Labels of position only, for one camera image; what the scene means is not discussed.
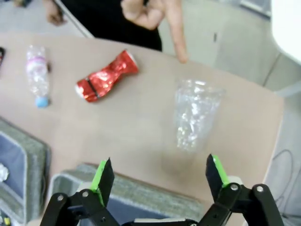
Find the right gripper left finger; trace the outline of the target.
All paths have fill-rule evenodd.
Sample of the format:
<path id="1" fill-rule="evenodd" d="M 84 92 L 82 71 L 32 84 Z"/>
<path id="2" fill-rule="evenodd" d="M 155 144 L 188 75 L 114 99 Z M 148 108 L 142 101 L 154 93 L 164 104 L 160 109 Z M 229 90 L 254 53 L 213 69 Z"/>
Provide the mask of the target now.
<path id="1" fill-rule="evenodd" d="M 111 160 L 101 161 L 92 184 L 72 196 L 56 193 L 51 196 L 41 226 L 76 226 L 89 219 L 95 226 L 117 226 L 117 220 L 107 210 L 114 182 Z"/>

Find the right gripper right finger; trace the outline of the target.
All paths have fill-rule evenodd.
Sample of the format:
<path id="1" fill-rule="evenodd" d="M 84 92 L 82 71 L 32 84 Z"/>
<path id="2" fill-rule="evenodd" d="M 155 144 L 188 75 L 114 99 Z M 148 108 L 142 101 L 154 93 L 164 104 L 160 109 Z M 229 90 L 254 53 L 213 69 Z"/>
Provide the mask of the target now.
<path id="1" fill-rule="evenodd" d="M 206 178 L 214 203 L 199 221 L 200 226 L 224 226 L 233 213 L 242 214 L 249 226 L 283 226 L 275 200 L 266 184 L 251 189 L 231 182 L 219 158 L 208 155 Z"/>

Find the person's right hand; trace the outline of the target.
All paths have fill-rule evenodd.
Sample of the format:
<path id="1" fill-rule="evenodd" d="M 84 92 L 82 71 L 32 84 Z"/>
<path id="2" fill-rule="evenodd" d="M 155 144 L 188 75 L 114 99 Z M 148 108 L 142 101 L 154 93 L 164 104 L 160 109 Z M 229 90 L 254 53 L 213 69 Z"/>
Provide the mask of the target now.
<path id="1" fill-rule="evenodd" d="M 54 0 L 44 0 L 43 1 L 47 21 L 55 26 L 60 26 L 65 24 L 67 21 L 63 17 L 63 13 L 59 6 Z"/>

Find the person's left hand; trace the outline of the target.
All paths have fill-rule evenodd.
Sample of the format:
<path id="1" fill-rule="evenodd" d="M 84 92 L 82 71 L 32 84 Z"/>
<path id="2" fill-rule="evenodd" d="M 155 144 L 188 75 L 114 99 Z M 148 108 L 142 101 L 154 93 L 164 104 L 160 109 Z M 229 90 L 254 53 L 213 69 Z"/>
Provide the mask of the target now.
<path id="1" fill-rule="evenodd" d="M 188 61 L 180 0 L 150 0 L 146 5 L 142 0 L 123 0 L 121 7 L 127 20 L 149 30 L 157 28 L 166 19 L 178 60 L 181 63 Z"/>

